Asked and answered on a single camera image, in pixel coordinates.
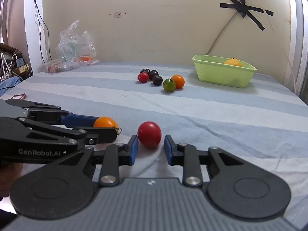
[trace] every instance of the green tomato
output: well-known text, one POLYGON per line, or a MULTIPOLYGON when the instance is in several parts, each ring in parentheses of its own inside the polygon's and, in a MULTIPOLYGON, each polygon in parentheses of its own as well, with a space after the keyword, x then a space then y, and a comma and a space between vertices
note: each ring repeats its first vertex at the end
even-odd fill
POLYGON ((163 87, 167 92, 173 92, 175 90, 175 82, 172 79, 164 80, 163 87))

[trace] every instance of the gray cable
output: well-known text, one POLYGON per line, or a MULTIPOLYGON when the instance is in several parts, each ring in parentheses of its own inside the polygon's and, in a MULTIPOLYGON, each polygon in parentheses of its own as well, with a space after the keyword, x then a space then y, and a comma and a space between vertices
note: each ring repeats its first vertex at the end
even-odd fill
POLYGON ((213 42, 212 46, 210 47, 209 51, 208 51, 205 55, 208 55, 208 54, 212 51, 212 49, 213 49, 215 43, 217 42, 218 38, 220 37, 220 35, 221 35, 222 32, 224 31, 224 29, 228 26, 228 24, 232 21, 232 19, 234 18, 235 14, 236 14, 237 12, 238 12, 238 11, 236 10, 235 13, 233 14, 233 16, 232 16, 232 17, 230 18, 230 20, 227 22, 227 24, 223 27, 223 29, 221 30, 221 32, 218 34, 218 36, 216 37, 215 41, 213 42))
POLYGON ((3 17, 2 17, 2 38, 3 43, 8 45, 9 40, 7 39, 7 2, 8 0, 3 1, 3 17))

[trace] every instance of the striped bedsheet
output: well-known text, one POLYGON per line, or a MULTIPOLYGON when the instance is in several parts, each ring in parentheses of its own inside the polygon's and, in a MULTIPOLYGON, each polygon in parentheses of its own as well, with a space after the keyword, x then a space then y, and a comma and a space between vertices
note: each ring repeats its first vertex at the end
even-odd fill
MULTIPOLYGON (((117 142, 127 142, 145 121, 156 122, 163 136, 200 150, 219 146, 282 177, 292 189, 285 213, 301 228, 308 217, 308 107, 272 77, 255 74, 246 89, 200 82, 194 66, 100 63, 58 74, 39 73, 1 99, 27 94, 27 100, 59 105, 75 114, 108 116, 122 128, 117 142), (185 78, 182 90, 166 94, 162 86, 140 84, 143 68, 163 79, 185 78)), ((182 177, 163 150, 139 148, 135 165, 121 167, 122 177, 182 177)), ((25 172, 35 168, 28 165, 25 172)), ((204 180, 208 180, 202 166, 204 180)))

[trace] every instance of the transparent plastic bag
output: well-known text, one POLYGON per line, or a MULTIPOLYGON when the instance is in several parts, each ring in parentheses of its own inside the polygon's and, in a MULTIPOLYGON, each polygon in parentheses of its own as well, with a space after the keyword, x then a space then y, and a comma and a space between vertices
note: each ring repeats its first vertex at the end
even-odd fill
POLYGON ((55 49, 61 59, 46 63, 47 72, 58 73, 99 62, 99 60, 95 60, 96 51, 89 32, 85 31, 82 36, 79 36, 74 31, 78 22, 78 20, 73 22, 60 33, 60 42, 55 49))

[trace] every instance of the green plastic basket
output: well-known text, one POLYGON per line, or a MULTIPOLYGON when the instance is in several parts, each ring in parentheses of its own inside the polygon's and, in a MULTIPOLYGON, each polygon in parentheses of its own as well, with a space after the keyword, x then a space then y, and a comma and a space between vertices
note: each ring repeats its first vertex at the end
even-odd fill
POLYGON ((210 82, 237 88, 246 88, 257 69, 247 62, 240 61, 243 67, 224 64, 229 58, 195 55, 192 58, 202 82, 210 82))

